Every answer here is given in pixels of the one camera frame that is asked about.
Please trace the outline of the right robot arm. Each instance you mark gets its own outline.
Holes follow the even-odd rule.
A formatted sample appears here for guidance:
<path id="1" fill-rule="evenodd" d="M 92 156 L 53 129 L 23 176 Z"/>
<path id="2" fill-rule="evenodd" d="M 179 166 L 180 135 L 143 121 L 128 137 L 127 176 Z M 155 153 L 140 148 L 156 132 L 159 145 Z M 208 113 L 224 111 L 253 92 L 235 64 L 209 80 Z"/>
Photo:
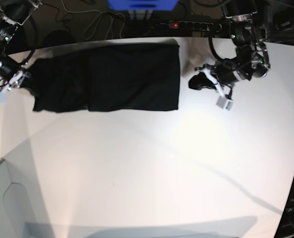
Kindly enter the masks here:
<path id="1" fill-rule="evenodd" d="M 39 36 L 32 14 L 42 4 L 41 0 L 0 0 L 0 94 L 19 88 L 23 80 L 30 77 L 24 66 L 36 50 Z M 34 45 L 29 55 L 17 62 L 8 56 L 6 47 L 26 21 L 30 21 L 34 30 Z"/>

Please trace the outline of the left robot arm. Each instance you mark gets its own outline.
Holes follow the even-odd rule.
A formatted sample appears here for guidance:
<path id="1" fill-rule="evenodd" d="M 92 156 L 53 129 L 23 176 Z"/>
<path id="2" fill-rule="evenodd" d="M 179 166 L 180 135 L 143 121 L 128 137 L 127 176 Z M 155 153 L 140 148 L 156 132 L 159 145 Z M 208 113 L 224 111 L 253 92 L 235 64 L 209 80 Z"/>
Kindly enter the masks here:
<path id="1" fill-rule="evenodd" d="M 193 90 L 215 90 L 221 97 L 231 99 L 237 82 L 263 77 L 271 68 L 267 47 L 253 20 L 258 13 L 256 3 L 253 0 L 219 0 L 214 4 L 197 0 L 195 3 L 202 7 L 220 7 L 223 10 L 222 20 L 229 25 L 236 57 L 222 58 L 217 54 L 213 36 L 217 33 L 219 23 L 214 23 L 209 29 L 208 43 L 216 63 L 196 67 L 198 74 L 189 80 L 188 86 Z"/>

